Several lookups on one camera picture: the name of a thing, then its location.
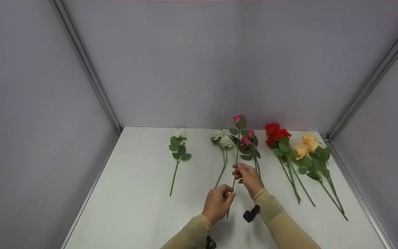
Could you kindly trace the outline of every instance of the gray wall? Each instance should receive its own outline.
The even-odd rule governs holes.
[[[327,132],[398,36],[398,0],[67,0],[125,126]]]
[[[0,1],[0,248],[59,248],[115,132],[47,1]]]
[[[333,144],[398,248],[398,60]]]

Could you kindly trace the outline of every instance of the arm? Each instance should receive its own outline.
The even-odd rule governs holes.
[[[247,188],[254,203],[260,206],[259,216],[279,249],[320,249],[286,213],[278,200],[263,188],[253,167],[238,163],[233,168],[236,169],[233,175]]]
[[[202,214],[193,217],[161,249],[204,249],[210,227],[224,218],[236,193],[226,184],[208,192]]]
[[[161,249],[203,249],[210,235],[211,223],[203,214],[193,217]]]
[[[320,249],[266,189],[255,195],[254,203],[260,206],[259,216],[279,249]]]

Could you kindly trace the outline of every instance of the right hand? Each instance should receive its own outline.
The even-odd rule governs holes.
[[[243,185],[247,188],[251,199],[254,200],[254,195],[264,188],[260,182],[260,178],[256,170],[253,167],[243,163],[237,163],[236,165],[233,165],[233,168],[235,168],[233,171],[234,177],[236,180],[239,180],[239,183],[243,183]]]

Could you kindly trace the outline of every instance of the left hand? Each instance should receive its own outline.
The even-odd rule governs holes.
[[[215,224],[225,217],[235,196],[234,189],[226,184],[210,190],[202,214],[208,218],[212,225]]]

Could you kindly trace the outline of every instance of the metal frame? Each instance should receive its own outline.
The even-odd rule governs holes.
[[[334,148],[333,144],[330,142],[330,140],[326,137],[326,134],[321,134],[321,137],[327,147],[330,147],[332,149],[331,155],[333,156],[333,159],[336,161],[343,177],[345,178],[346,182],[348,183],[349,188],[351,189],[352,193],[357,199],[357,202],[359,202],[360,207],[362,208],[363,212],[365,213],[365,216],[368,218],[371,226],[374,228],[376,231],[377,235],[379,236],[380,241],[382,244],[385,246],[387,249],[396,249],[394,243],[390,239],[388,233],[384,229],[382,223],[380,220],[377,218],[375,211],[373,208],[371,208],[370,204],[366,200],[366,198],[363,196],[363,194],[360,192],[358,186],[354,182],[352,176],[349,174],[347,168],[345,165],[342,163],[342,160],[340,159],[339,155],[336,152],[336,149]]]
[[[354,95],[348,101],[346,106],[336,118],[332,126],[327,132],[327,137],[334,141],[340,132],[345,128],[346,124],[351,120],[352,116],[357,112],[365,99],[374,90],[380,80],[385,76],[387,71],[398,58],[398,38],[384,55],[383,59],[371,73],[371,75],[360,85]]]
[[[67,6],[65,0],[49,0],[49,2],[51,3],[58,19],[62,23],[62,25],[65,29],[65,33],[68,35],[68,38],[72,44],[72,47],[76,53],[76,56],[78,57],[81,65],[82,65],[82,68],[84,69],[84,72],[87,75],[87,78],[90,81],[90,84],[92,85],[93,91],[95,92],[101,106],[104,109],[104,112],[106,113],[107,118],[109,119],[110,123],[112,123],[112,126],[115,127],[115,130],[117,131],[117,133],[121,134],[123,127],[121,126],[121,124],[117,118],[117,115],[114,112],[112,104],[109,101],[109,99],[105,93],[104,87],[102,86],[101,81],[98,77],[98,74],[96,73],[96,70],[93,66],[90,55],[88,54],[87,48],[85,47],[82,37],[76,28],[76,24],[71,16],[70,11],[68,10],[68,6]],[[396,247],[393,244],[393,242],[390,240],[387,232],[385,231],[381,222],[377,218],[376,213],[373,211],[371,206],[368,204],[368,201],[366,200],[364,195],[360,192],[358,186],[354,182],[354,179],[348,172],[348,169],[342,163],[335,148],[333,147],[332,142],[338,137],[338,135],[341,133],[341,131],[345,128],[345,126],[347,125],[349,120],[351,120],[352,116],[357,112],[357,110],[360,108],[360,106],[363,104],[363,102],[365,102],[366,98],[374,90],[374,88],[377,86],[377,84],[380,82],[380,80],[384,77],[386,72],[393,65],[393,63],[397,60],[397,58],[398,58],[398,38],[392,44],[392,46],[390,47],[388,52],[386,52],[386,54],[383,56],[382,60],[375,67],[375,69],[372,71],[372,73],[369,75],[369,77],[367,77],[366,80],[364,82],[362,82],[360,87],[355,91],[355,93],[353,94],[353,96],[351,97],[349,102],[345,105],[345,107],[342,109],[341,113],[338,115],[336,120],[333,122],[333,124],[330,127],[330,129],[328,130],[328,132],[326,134],[321,134],[322,139],[325,142],[325,144],[327,144],[328,147],[332,148],[332,150],[333,150],[332,155],[333,155],[334,160],[337,162],[339,169],[341,170],[345,180],[347,181],[349,187],[351,188],[352,192],[354,193],[355,197],[357,198],[359,205],[362,207],[362,209],[363,209],[365,215],[368,217],[371,225],[374,227],[376,233],[379,235],[382,244],[387,249],[395,249]],[[70,238],[82,212],[84,211],[85,206],[87,205],[88,200],[90,199],[93,189],[95,188],[96,183],[98,182],[98,180],[104,170],[106,162],[104,163],[101,171],[98,173],[95,183],[93,183],[93,186],[91,187],[86,199],[84,200],[84,203],[82,204],[82,207],[79,210],[79,213],[76,216],[76,219],[75,219],[73,225],[71,226],[71,229],[69,230],[68,235],[65,238],[65,241],[62,244],[61,249],[65,248],[65,246],[68,242],[68,239]]]
[[[85,47],[84,41],[82,40],[81,34],[79,30],[76,28],[75,21],[71,16],[70,11],[68,10],[67,3],[65,0],[49,0],[52,8],[54,9],[57,18],[60,20],[62,26],[65,29],[65,33],[70,40],[73,50],[79,62],[81,63],[82,68],[84,69],[85,75],[87,76],[90,85],[92,85],[93,91],[96,94],[96,97],[99,100],[99,103],[102,106],[102,109],[105,112],[108,120],[115,127],[115,130],[118,134],[121,134],[123,127],[117,115],[112,107],[110,100],[108,99],[107,94],[105,93],[104,87],[102,86],[101,80],[96,73],[95,67],[93,66],[92,59],[88,54],[87,48]]]

